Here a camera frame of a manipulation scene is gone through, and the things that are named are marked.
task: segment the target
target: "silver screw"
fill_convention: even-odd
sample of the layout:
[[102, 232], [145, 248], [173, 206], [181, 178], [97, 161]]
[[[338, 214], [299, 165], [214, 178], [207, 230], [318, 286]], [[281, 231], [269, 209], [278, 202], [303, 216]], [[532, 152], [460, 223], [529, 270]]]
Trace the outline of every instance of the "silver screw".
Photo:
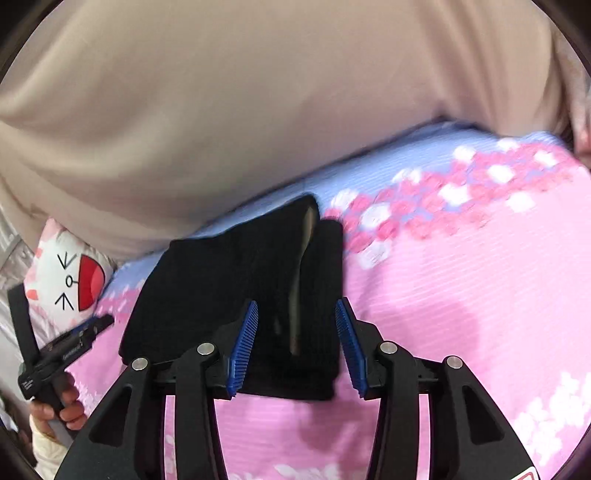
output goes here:
[[462, 362], [462, 359], [458, 356], [450, 356], [447, 358], [447, 364], [452, 367], [455, 368], [456, 370], [458, 368], [462, 368], [464, 366], [464, 362]]
[[215, 349], [215, 345], [212, 343], [202, 343], [197, 347], [197, 353], [200, 355], [211, 355]]
[[136, 370], [136, 372], [143, 370], [147, 366], [148, 366], [148, 361], [143, 357], [136, 358], [133, 362], [131, 362], [131, 368]]
[[394, 342], [382, 342], [379, 349], [388, 355], [392, 355], [392, 353], [398, 352], [398, 345]]

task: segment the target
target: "beige cloth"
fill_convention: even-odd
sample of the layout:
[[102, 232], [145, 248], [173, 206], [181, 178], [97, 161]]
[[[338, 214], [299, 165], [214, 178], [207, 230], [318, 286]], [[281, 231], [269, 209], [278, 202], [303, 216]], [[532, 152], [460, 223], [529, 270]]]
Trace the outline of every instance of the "beige cloth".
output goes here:
[[574, 153], [591, 168], [591, 79], [569, 41], [556, 26], [553, 28], [556, 58], [573, 130]]
[[33, 433], [33, 455], [37, 459], [35, 471], [43, 480], [53, 480], [68, 450], [61, 443], [54, 442], [43, 435], [32, 417], [29, 424]]
[[529, 0], [64, 0], [0, 84], [0, 204], [129, 258], [439, 115], [563, 106]]

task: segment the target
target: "pink blanket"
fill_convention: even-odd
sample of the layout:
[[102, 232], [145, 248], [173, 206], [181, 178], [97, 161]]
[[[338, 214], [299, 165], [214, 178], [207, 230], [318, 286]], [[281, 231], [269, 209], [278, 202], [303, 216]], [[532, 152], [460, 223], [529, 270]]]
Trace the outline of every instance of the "pink blanket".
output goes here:
[[[591, 179], [556, 146], [501, 150], [459, 147], [448, 173], [392, 172], [377, 194], [343, 189], [325, 216], [347, 230], [346, 295], [357, 317], [415, 356], [461, 356], [547, 479], [591, 420]], [[89, 410], [121, 371], [116, 352], [140, 290], [99, 303], [116, 325], [72, 368]], [[330, 403], [217, 402], [230, 479], [365, 478], [378, 402], [358, 398], [346, 368], [336, 390]], [[168, 403], [165, 468], [175, 478]]]

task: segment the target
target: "black cloth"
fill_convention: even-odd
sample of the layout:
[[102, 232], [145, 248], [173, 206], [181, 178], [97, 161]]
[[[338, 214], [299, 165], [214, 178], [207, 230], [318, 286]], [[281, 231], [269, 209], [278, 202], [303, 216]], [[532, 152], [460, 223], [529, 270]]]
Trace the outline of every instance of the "black cloth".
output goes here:
[[312, 196], [216, 237], [174, 241], [144, 284], [119, 353], [126, 364], [139, 356], [174, 360], [253, 299], [259, 327], [241, 391], [328, 400], [339, 372], [342, 256], [342, 227], [320, 220]]

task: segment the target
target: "sleeve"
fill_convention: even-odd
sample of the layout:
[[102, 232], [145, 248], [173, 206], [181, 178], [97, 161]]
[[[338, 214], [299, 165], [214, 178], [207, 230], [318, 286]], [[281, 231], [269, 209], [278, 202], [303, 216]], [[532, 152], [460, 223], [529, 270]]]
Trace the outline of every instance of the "sleeve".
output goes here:
[[33, 455], [38, 462], [35, 471], [43, 480], [53, 480], [68, 450], [39, 432], [32, 417], [29, 423], [33, 433]]

